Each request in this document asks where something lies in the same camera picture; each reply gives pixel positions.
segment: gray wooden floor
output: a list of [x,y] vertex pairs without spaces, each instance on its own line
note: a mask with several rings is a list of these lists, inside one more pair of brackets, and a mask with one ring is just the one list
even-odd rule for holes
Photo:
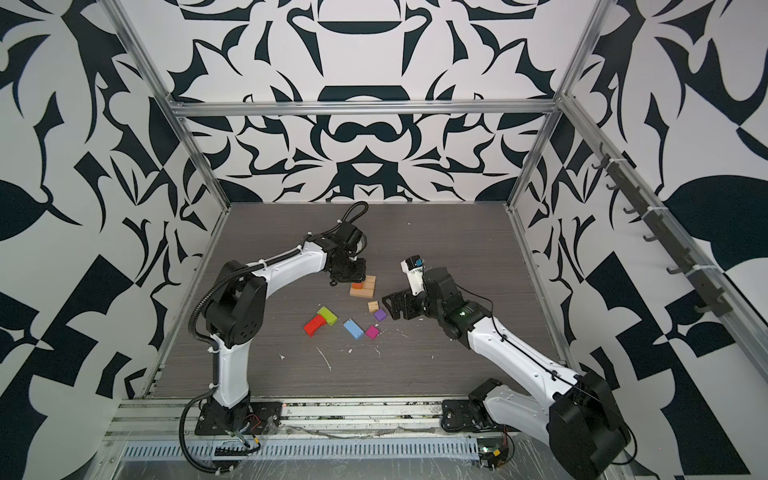
[[[227,261],[246,263],[282,253],[307,231],[331,227],[346,208],[233,205],[196,297],[210,288]],[[515,335],[557,358],[502,204],[371,205],[356,226],[368,237],[362,257],[368,274],[376,276],[379,302],[407,288],[400,261],[418,254],[428,268],[446,266],[456,283],[492,299],[495,316]],[[326,273],[305,276],[267,300],[263,327],[250,347],[248,381],[254,396],[466,395],[489,377],[519,389],[489,360],[449,340],[433,319],[387,317],[379,323],[378,338],[355,340],[342,323],[351,317],[363,330],[376,323],[368,300],[349,296],[347,284],[331,287],[328,282]],[[321,305],[339,321],[309,338],[303,326]],[[154,397],[190,398],[204,392],[211,381],[206,348],[189,337],[185,326]]]

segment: white scratch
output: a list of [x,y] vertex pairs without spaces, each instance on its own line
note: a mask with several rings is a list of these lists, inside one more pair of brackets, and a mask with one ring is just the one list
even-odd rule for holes
[[[317,349],[318,352],[320,352],[320,355],[323,355],[323,352],[320,350],[320,348],[318,348],[318,347],[315,347],[315,348]],[[325,355],[323,355],[323,360],[326,361],[326,365],[328,366],[328,371],[330,372],[331,371],[331,364],[328,363],[328,359],[326,358]]]

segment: purple block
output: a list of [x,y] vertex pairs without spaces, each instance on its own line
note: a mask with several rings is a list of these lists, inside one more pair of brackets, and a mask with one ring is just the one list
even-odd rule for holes
[[368,327],[368,330],[366,330],[366,335],[370,337],[371,340],[373,340],[379,335],[379,329],[371,325]]
[[376,319],[381,322],[386,318],[386,312],[383,309],[379,309],[377,312],[373,314],[373,316],[376,317]]

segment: abstract black and white pattern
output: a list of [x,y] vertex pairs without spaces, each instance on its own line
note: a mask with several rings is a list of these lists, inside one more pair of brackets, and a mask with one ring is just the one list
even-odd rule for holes
[[232,201],[507,200],[543,114],[191,118]]
[[62,478],[142,387],[220,209],[94,0],[0,2],[0,145],[2,477]]
[[638,478],[763,478],[768,386],[597,163],[562,118],[517,206],[557,328],[613,389]]
[[574,89],[768,317],[768,3],[620,0]]
[[316,101],[551,98],[595,0],[123,3],[177,100]]

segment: red block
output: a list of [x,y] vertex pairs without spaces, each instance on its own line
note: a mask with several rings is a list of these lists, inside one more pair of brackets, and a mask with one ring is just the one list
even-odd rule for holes
[[326,324],[326,319],[324,319],[322,315],[318,315],[304,326],[304,331],[309,336],[315,336],[315,332],[317,331],[317,329],[319,329],[321,326],[325,324]]

